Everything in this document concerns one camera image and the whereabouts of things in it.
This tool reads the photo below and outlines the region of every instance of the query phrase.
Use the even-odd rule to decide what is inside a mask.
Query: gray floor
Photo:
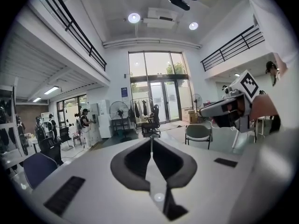
[[[161,130],[164,130],[161,132],[161,138],[166,139],[172,139],[174,141],[177,141],[179,143],[182,143],[185,145],[185,124],[182,121],[180,123],[170,123],[170,124],[164,124],[161,125]],[[211,123],[206,121],[202,123],[206,125],[207,127],[210,127]],[[215,128],[213,128],[213,142],[210,144],[210,149],[218,152],[223,152],[227,154],[242,154],[244,149],[247,145],[250,145],[254,142],[254,136],[248,135],[247,133],[241,133],[239,135],[239,138],[237,140],[237,144],[235,148],[232,148],[233,142],[235,140],[236,131],[231,130],[230,128],[217,128],[216,125],[213,124]],[[271,121],[266,122],[266,126],[264,129],[265,135],[269,134],[269,130],[271,127]],[[141,134],[141,130],[138,129],[137,133],[130,133],[128,134],[129,137],[132,139],[141,139],[143,138]],[[119,144],[122,137],[120,136],[114,136],[110,139],[108,139],[102,147],[108,147],[111,145]],[[260,143],[263,140],[263,136],[258,135],[257,136],[258,143]],[[189,141],[190,146],[207,149],[208,142],[195,142],[195,141]]]

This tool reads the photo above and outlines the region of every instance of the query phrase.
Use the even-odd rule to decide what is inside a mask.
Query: electric fan
[[[109,109],[109,114],[111,119],[121,119],[121,124],[123,128],[124,138],[121,139],[121,143],[132,140],[132,138],[126,136],[125,126],[123,124],[123,119],[128,117],[129,108],[127,105],[121,101],[114,102]]]
[[[197,108],[200,108],[202,105],[202,98],[199,94],[194,94],[192,95],[192,101],[195,103],[196,112],[197,112]]]

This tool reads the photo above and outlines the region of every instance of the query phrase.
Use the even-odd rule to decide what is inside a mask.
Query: black vent
[[[56,215],[61,216],[72,199],[82,187],[85,179],[71,177],[45,204],[44,206]]]
[[[172,18],[168,18],[168,17],[159,17],[159,19],[166,20],[166,21],[173,21]]]

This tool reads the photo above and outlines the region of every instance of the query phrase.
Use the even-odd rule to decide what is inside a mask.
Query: man
[[[88,110],[84,109],[82,111],[82,116],[80,118],[80,124],[82,127],[82,136],[86,142],[86,148],[89,149],[91,147],[89,141],[89,131],[90,131],[89,125],[92,123],[92,121],[88,121],[87,114],[88,114]]]
[[[283,76],[289,67],[292,67],[293,71],[297,72],[297,67],[295,66],[299,64],[299,49],[295,39],[296,36],[281,9],[274,0],[249,1],[255,19],[265,38],[266,46],[274,53],[280,76]],[[297,82],[293,77],[295,72],[288,74],[288,77]],[[294,115],[291,115],[291,113],[297,110],[296,101],[291,104],[292,106],[289,109],[286,109],[285,104],[281,102],[281,95],[289,87],[289,82],[290,78],[286,78],[284,82],[280,82],[278,88],[269,94],[256,96],[252,103],[250,118],[257,119],[262,116],[277,115],[277,110],[279,110],[279,112],[284,114],[284,122],[292,124],[291,126],[299,125],[299,120]],[[238,110],[240,112],[244,111],[244,103],[242,101],[238,102]]]
[[[57,130],[56,130],[57,124],[52,114],[49,115],[49,122],[52,124],[52,131],[54,133],[54,142],[57,143]]]
[[[275,86],[276,82],[280,79],[280,73],[277,70],[276,65],[272,61],[268,61],[266,63],[266,74],[270,74],[272,77],[274,77],[273,86]],[[274,115],[274,119],[272,121],[270,133],[279,131],[280,129],[280,117],[279,115]]]

